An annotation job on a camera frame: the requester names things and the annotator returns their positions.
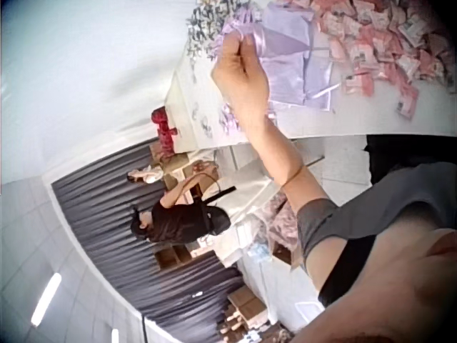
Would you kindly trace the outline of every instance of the finger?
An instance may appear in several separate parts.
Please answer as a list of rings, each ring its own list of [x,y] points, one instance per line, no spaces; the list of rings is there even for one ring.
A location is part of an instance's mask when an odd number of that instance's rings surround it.
[[[222,43],[222,57],[237,55],[240,51],[240,42],[241,36],[237,31],[225,35]]]
[[[241,60],[249,78],[263,75],[263,69],[257,57],[256,43],[251,34],[241,42]]]

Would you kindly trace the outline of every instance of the gray t-shirt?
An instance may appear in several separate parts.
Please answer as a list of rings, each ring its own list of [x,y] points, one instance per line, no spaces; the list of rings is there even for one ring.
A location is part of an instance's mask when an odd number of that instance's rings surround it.
[[[309,202],[298,211],[298,236],[306,261],[329,237],[357,239],[380,234],[409,205],[429,205],[439,227],[457,226],[457,166],[447,162],[399,169],[344,204]]]

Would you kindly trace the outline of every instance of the black top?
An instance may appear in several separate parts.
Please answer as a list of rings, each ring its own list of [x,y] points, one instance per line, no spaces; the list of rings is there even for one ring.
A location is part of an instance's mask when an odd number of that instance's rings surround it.
[[[174,205],[169,209],[160,202],[152,208],[151,242],[190,243],[210,232],[201,202]]]

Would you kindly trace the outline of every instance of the dark hair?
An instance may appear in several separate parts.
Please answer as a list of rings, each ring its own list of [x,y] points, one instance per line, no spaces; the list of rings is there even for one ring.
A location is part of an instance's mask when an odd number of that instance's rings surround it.
[[[132,209],[132,214],[131,214],[130,230],[137,239],[145,240],[148,238],[148,230],[142,229],[140,227],[141,226],[140,212],[136,206],[132,206],[131,209]]]
[[[137,183],[139,182],[139,181],[135,181],[135,179],[138,179],[138,180],[141,180],[141,181],[143,180],[142,177],[137,177],[137,178],[131,177],[131,176],[129,175],[129,173],[127,173],[126,176],[127,176],[127,181],[128,181],[128,182],[131,182],[132,184],[137,184]]]

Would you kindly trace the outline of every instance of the woman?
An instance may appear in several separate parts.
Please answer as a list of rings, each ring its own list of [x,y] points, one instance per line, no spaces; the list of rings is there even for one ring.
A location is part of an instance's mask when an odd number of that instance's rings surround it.
[[[207,234],[218,235],[230,227],[227,213],[216,206],[208,206],[214,198],[203,202],[198,197],[193,204],[177,204],[178,198],[191,190],[206,177],[215,179],[217,166],[212,163],[198,163],[194,166],[197,173],[179,182],[155,204],[151,211],[140,212],[134,207],[131,231],[140,239],[150,242],[169,242],[185,244],[196,241]],[[220,192],[222,197],[231,189]]]
[[[455,149],[389,160],[386,140],[369,137],[371,162],[388,174],[372,163],[378,183],[337,207],[265,116],[268,80],[253,37],[227,35],[212,77],[298,217],[306,270],[326,306],[294,341],[457,342]],[[444,140],[441,149],[455,146]]]

